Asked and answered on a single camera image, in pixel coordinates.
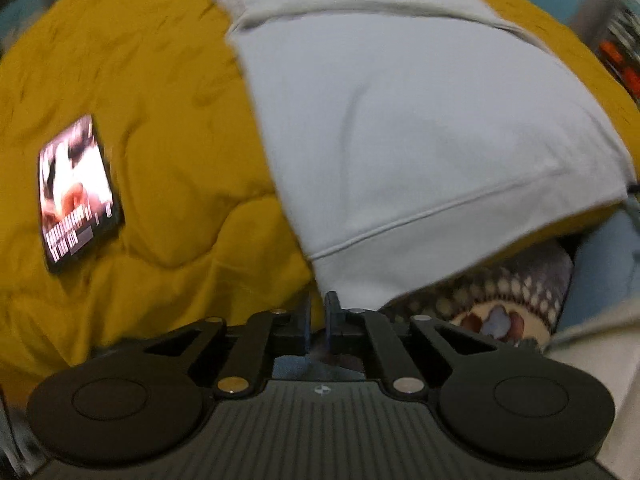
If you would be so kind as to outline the white Nevada sweatshirt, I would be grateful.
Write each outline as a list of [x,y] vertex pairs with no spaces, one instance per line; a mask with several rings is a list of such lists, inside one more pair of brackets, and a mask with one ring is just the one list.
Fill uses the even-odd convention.
[[377,309],[636,180],[596,98],[483,0],[214,0],[322,292]]

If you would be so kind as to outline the mustard yellow quilt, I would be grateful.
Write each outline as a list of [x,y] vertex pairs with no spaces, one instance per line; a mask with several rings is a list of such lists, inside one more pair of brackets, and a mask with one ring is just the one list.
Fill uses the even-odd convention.
[[[1,60],[1,389],[125,338],[206,316],[239,324],[318,292],[268,170],[214,0],[60,0]],[[58,274],[37,159],[96,118],[125,223]]]

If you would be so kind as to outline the patterned bedsheet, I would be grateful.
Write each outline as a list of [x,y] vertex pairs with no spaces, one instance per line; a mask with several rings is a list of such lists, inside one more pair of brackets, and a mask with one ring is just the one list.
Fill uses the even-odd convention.
[[570,253],[555,240],[398,297],[382,307],[395,323],[428,315],[514,347],[544,346],[558,325]]

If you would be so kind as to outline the smartphone with lit screen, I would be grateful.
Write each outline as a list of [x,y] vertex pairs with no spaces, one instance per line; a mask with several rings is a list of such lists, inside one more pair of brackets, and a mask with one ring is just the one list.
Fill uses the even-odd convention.
[[44,261],[58,273],[113,236],[124,212],[92,115],[44,144],[37,168]]

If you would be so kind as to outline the colourful bookshelf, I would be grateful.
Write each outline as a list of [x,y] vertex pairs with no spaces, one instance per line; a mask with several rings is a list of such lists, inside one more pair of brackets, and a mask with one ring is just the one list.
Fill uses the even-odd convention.
[[639,104],[638,6],[623,3],[608,21],[597,55],[606,69]]

